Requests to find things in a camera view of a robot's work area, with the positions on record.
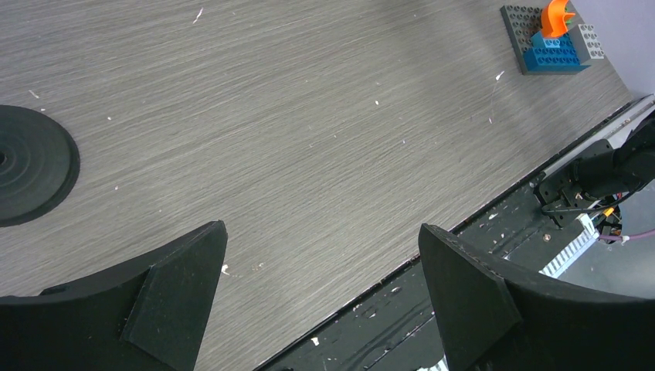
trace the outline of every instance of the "gray wooden surface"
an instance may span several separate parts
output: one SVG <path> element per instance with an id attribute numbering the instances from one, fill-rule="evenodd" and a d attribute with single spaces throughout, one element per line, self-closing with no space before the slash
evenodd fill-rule
<path id="1" fill-rule="evenodd" d="M 197 369 L 252 369 L 416 254 L 421 222 L 629 100 L 608 63 L 520 75 L 501 4 L 0 0 L 0 102 L 45 109 L 83 161 L 60 207 L 0 230 L 0 294 L 225 220 Z"/>

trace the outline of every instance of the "round black plate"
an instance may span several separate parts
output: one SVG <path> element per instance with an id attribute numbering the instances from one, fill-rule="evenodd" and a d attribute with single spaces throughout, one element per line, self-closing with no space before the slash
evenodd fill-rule
<path id="1" fill-rule="evenodd" d="M 70 193 L 80 174 L 80 153 L 53 119 L 0 105 L 0 226 L 45 215 Z"/>

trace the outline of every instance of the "orange lego piece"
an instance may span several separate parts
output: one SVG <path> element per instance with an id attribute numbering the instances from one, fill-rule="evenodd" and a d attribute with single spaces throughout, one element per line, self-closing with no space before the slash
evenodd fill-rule
<path id="1" fill-rule="evenodd" d="M 566 12 L 568 0 L 552 0 L 541 12 L 541 35 L 556 38 L 564 35 L 568 29 L 566 21 L 573 18 L 575 13 Z"/>

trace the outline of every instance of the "white wall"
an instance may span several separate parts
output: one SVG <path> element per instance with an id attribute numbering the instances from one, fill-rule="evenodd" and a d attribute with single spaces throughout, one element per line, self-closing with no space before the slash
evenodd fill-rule
<path id="1" fill-rule="evenodd" d="M 575 0 L 635 98 L 655 93 L 655 0 Z"/>

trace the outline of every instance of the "white paint chip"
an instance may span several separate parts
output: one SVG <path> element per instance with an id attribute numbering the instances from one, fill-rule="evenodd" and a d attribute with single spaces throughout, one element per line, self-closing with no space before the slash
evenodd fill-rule
<path id="1" fill-rule="evenodd" d="M 200 8 L 200 12 L 198 12 L 198 15 L 195 17 L 195 19 L 194 19 L 194 21 L 193 21 L 192 24 L 195 24 L 195 23 L 198 21 L 198 18 L 200 18 L 200 15 L 202 14 L 202 10 L 203 10 L 203 9 L 204 9 L 204 8 Z"/>

